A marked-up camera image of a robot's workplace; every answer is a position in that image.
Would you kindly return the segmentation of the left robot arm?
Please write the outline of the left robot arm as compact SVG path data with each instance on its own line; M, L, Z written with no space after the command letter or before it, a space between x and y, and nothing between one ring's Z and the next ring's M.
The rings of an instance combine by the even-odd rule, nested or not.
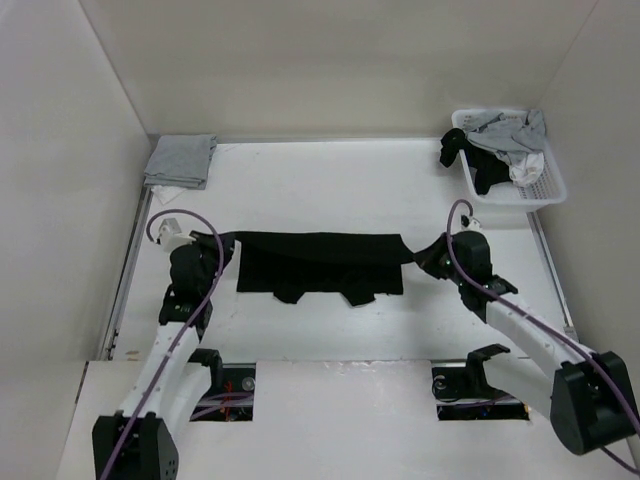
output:
M170 284L153 346L116 412L98 417L92 429L99 479L176 478L180 430L201 398L214 398L224 387L219 352L200 344L213 311L211 289L232 259L235 236L191 232L162 245Z

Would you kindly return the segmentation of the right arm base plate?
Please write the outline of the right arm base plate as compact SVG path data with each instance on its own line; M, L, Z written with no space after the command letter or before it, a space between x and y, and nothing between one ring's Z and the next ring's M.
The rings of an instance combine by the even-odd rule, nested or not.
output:
M432 368L432 395L440 421L528 421L529 409L510 394L472 382L463 366Z

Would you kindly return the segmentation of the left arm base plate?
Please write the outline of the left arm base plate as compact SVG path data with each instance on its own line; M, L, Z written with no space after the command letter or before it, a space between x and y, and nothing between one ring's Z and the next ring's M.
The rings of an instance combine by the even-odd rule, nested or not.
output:
M226 364L198 401L190 420L246 422L253 419L255 364Z

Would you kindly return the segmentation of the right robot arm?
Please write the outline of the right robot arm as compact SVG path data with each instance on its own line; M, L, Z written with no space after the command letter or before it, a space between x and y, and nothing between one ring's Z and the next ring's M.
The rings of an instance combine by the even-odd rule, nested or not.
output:
M547 418L561 444L575 455L603 449L639 432L639 413L624 360L598 353L535 316L517 288L494 274L490 247L477 231L442 234L414 255L433 278L456 284L463 305L505 335L531 361L506 359L494 344L469 354L464 384L483 396L502 390Z

